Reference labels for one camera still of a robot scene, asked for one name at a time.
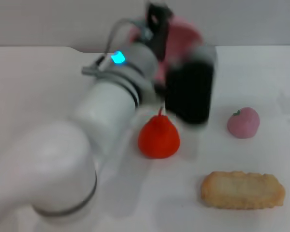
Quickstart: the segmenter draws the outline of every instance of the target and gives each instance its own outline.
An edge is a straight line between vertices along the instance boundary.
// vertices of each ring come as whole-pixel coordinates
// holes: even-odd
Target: white table
[[[0,232],[290,232],[290,46],[218,47],[218,70],[208,126],[179,126],[181,147],[148,160],[132,136],[100,175],[94,208],[83,220],[51,226],[30,207],[12,212]],[[0,47],[0,153],[37,124],[64,117],[91,87],[80,74],[97,54],[66,47]],[[226,130],[239,108],[257,110],[255,138]],[[138,127],[155,112],[143,109]],[[257,211],[207,208],[197,197],[212,171],[274,174],[286,188],[283,207]]]

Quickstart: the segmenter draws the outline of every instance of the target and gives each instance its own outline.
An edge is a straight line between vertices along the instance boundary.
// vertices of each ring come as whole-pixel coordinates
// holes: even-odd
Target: biscuit
[[[201,198],[223,209],[263,209],[282,206],[285,189],[275,176],[244,172],[212,172],[201,186]]]

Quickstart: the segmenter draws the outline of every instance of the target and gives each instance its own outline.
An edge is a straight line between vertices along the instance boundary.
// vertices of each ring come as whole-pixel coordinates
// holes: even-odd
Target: green leaf
[[[238,115],[240,115],[240,113],[241,113],[241,111],[240,110],[238,110],[236,113],[234,113],[233,115],[234,116],[238,116]]]

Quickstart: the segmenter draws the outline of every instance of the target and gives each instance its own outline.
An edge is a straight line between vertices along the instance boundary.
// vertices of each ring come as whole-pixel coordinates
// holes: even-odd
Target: blue led light
[[[111,58],[115,64],[121,64],[125,62],[125,57],[120,51],[117,51],[113,55],[111,55]]]

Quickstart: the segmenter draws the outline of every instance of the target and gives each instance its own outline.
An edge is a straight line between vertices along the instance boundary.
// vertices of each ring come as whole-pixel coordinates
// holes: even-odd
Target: pink peach
[[[229,132],[239,139],[252,138],[256,135],[260,125],[260,118],[254,109],[242,108],[234,113],[228,121]]]

